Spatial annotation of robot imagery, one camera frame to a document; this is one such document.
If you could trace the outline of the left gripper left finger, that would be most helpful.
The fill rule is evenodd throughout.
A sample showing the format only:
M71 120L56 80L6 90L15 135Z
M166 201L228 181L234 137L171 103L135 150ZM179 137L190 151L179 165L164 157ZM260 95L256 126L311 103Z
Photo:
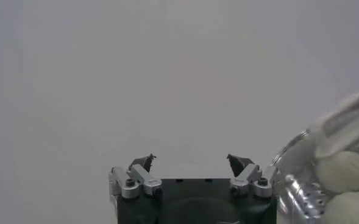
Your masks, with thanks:
M163 181L150 174L153 154L134 159L125 169L112 167L108 173L109 194L112 198L138 198L143 192L147 196L159 198L163 194Z

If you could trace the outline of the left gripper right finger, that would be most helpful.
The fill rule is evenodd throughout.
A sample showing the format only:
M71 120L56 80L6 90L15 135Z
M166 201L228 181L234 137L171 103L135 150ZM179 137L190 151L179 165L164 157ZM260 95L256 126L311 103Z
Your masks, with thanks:
M248 195L250 191L256 197L271 198L280 181L280 172L276 166L267 166L263 170L249 158L232 154L227 155L233 177L229 180L233 197Z

